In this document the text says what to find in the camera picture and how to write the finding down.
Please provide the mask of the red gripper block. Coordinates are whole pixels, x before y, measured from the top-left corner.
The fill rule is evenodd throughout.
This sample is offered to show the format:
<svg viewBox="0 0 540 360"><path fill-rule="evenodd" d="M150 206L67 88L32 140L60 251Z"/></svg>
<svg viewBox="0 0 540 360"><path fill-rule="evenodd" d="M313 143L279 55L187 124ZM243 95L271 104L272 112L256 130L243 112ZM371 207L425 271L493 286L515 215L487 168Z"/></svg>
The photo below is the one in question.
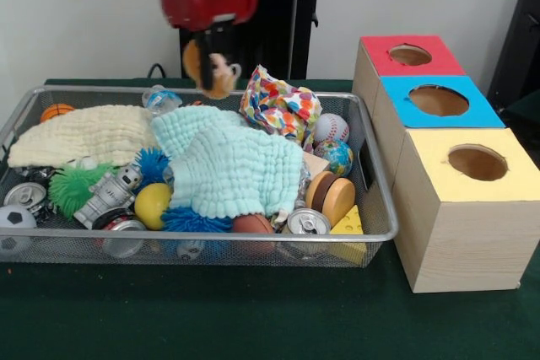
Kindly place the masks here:
<svg viewBox="0 0 540 360"><path fill-rule="evenodd" d="M197 33L202 89L213 88L213 24L247 22L257 10L258 0L160 0L162 11L171 27Z"/></svg>

